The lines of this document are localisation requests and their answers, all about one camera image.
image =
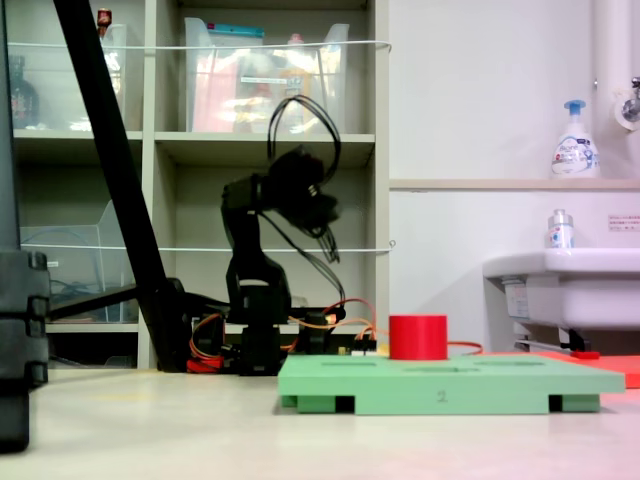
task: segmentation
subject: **white sink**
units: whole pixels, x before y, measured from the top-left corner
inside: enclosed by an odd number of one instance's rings
[[[640,330],[640,249],[546,249],[484,264],[509,315],[562,329]]]

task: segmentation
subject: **white table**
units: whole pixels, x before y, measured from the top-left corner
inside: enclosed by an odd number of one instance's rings
[[[640,391],[600,414],[357,417],[282,412],[275,378],[50,374],[1,480],[640,479]]]

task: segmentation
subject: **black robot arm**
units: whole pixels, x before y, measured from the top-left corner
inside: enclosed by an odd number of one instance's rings
[[[251,175],[225,186],[222,218],[233,250],[227,270],[230,303],[227,321],[247,325],[242,334],[242,374],[269,375],[279,370],[280,334],[274,325],[286,324],[289,316],[324,318],[323,308],[291,308],[286,275],[262,251],[259,225],[260,216],[272,222],[264,214],[276,211],[292,226],[318,239],[321,245],[332,243],[329,257],[338,259],[329,227],[339,217],[338,202],[321,192],[324,179],[322,162],[300,146],[273,162],[267,175]],[[321,273],[318,263],[330,272],[319,259],[298,251]],[[343,307],[332,313],[339,320],[345,316]]]

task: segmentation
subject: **bottle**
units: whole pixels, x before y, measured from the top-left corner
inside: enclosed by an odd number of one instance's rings
[[[551,178],[598,178],[600,158],[580,118],[580,110],[587,104],[571,100],[564,104],[569,110],[569,125],[560,137],[551,163]]]
[[[111,14],[111,10],[108,8],[101,8],[98,10],[98,18],[96,20],[96,24],[98,25],[98,36],[100,37],[100,42],[104,38],[107,33],[107,29],[111,25],[113,21],[113,16]]]
[[[36,89],[24,79],[24,65],[22,55],[9,55],[13,128],[36,126],[39,122],[40,101]]]
[[[303,45],[302,35],[294,33],[287,42],[288,45]],[[305,54],[304,47],[288,48],[286,50],[287,65],[282,70],[280,78],[285,79],[284,98],[295,95],[310,96],[311,73],[309,72],[309,55]],[[305,114],[305,109],[297,102],[291,102],[282,114],[280,125],[287,133],[301,133],[307,127],[305,123],[311,118]]]
[[[554,210],[549,217],[547,239],[549,248],[574,248],[573,217],[563,209]]]

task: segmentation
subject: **plastic storage box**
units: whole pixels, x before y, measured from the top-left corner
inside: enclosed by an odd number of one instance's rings
[[[122,249],[124,241],[112,202],[97,225],[21,227],[20,237],[23,249],[47,256],[53,305],[134,282],[127,252]],[[56,245],[76,248],[55,248]],[[137,302],[123,302],[68,320],[135,323]]]
[[[111,25],[102,45],[127,130],[142,127],[142,50],[127,25]],[[65,47],[9,46],[14,128],[90,131],[84,101]]]
[[[238,35],[233,46],[247,48],[216,48],[229,43],[202,20],[186,18],[185,29],[187,46],[202,47],[187,50],[187,131],[266,133],[275,107],[295,93],[317,101],[344,131],[346,45],[251,48],[262,39]],[[325,42],[346,41],[348,31],[333,25]],[[279,132],[325,133],[297,105],[287,108]]]

